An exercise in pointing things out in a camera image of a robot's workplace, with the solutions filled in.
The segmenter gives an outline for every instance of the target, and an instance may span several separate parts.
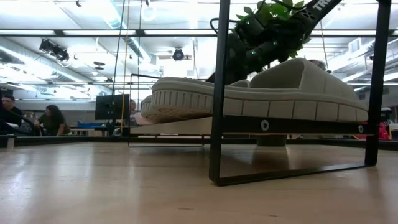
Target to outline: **white shoe sole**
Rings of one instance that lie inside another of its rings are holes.
[[[366,108],[356,101],[300,92],[226,90],[224,114],[311,121],[363,122]],[[161,82],[152,87],[152,108],[167,116],[187,119],[211,116],[213,88],[184,82]]]

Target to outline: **leaves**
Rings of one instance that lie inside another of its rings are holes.
[[[244,11],[245,13],[247,13],[247,14],[252,14],[252,13],[253,13],[253,10],[251,10],[250,7],[244,7],[244,8],[243,8],[243,11]]]
[[[281,6],[280,4],[272,4],[271,13],[274,16],[286,17],[288,16],[287,8]]]
[[[257,2],[257,9],[260,9],[261,8],[261,5],[265,5],[266,3],[264,2],[262,2],[262,1],[259,1],[259,2]]]
[[[295,52],[289,52],[289,57],[291,58],[296,58],[296,56],[298,56],[299,54],[295,51]]]
[[[236,15],[236,17],[237,17],[238,19],[240,19],[240,20],[243,20],[243,19],[244,19],[244,16],[241,16],[241,15]]]
[[[303,41],[303,43],[306,44],[306,43],[310,42],[310,40],[311,40],[311,37],[305,39],[305,40]]]
[[[304,1],[300,1],[300,2],[296,3],[293,7],[301,8],[303,6],[304,6]]]
[[[265,24],[273,18],[271,9],[268,5],[264,5],[258,13],[261,15],[260,18]]]
[[[293,6],[293,0],[283,0],[284,3]]]
[[[303,7],[303,6],[304,6],[304,1],[300,1],[294,5],[294,7]]]

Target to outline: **woman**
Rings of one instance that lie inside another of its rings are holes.
[[[45,113],[38,120],[35,120],[34,124],[36,128],[39,128],[43,124],[43,127],[47,130],[47,134],[50,136],[70,134],[65,117],[58,106],[55,105],[48,105],[45,108]]]

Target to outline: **security camera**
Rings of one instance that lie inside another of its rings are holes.
[[[175,52],[173,54],[173,59],[175,61],[183,60],[184,59],[184,53],[182,52],[182,49],[175,49]]]

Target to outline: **hanging wire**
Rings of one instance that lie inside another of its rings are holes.
[[[192,48],[193,48],[193,69],[194,72],[196,73],[197,78],[199,78],[199,73],[198,73],[198,69],[197,69],[197,56],[196,56],[196,47],[195,47],[195,41],[192,41]]]
[[[141,15],[141,12],[142,12],[142,4],[143,4],[143,0],[141,0],[141,8],[140,8],[140,16],[139,16],[139,30],[141,30],[141,21],[142,21],[142,15]],[[139,75],[139,57],[141,56],[141,50],[140,50],[140,48],[141,48],[141,37],[138,37],[138,57],[137,57],[137,72],[138,72],[138,75]],[[138,89],[138,91],[137,91],[137,110],[139,109],[139,77],[140,76],[138,76],[138,79],[137,79],[137,81],[138,81],[138,84],[137,84],[137,89]]]
[[[123,29],[123,16],[124,16],[124,7],[126,5],[126,0],[123,0],[123,7],[122,7],[122,16],[120,18],[120,28],[119,28],[119,36],[122,34]],[[116,69],[118,67],[118,58],[119,58],[119,47],[120,47],[120,37],[118,40],[118,49],[116,49],[116,60],[114,62],[114,72],[113,72],[113,84],[112,84],[112,106],[114,105],[114,86],[116,82]]]
[[[321,25],[321,35],[322,35],[323,53],[325,54],[326,70],[329,71],[328,57],[326,56],[326,48],[325,48],[325,37],[323,36],[322,20],[320,21],[320,25]]]
[[[128,38],[129,38],[129,21],[130,21],[130,0],[128,1],[129,7],[127,8],[127,31],[126,31],[126,48],[124,50],[124,75],[123,75],[123,93],[122,93],[122,118],[120,122],[120,133],[123,135],[123,118],[124,118],[124,87],[126,86],[126,69],[127,69],[127,46],[128,46]]]

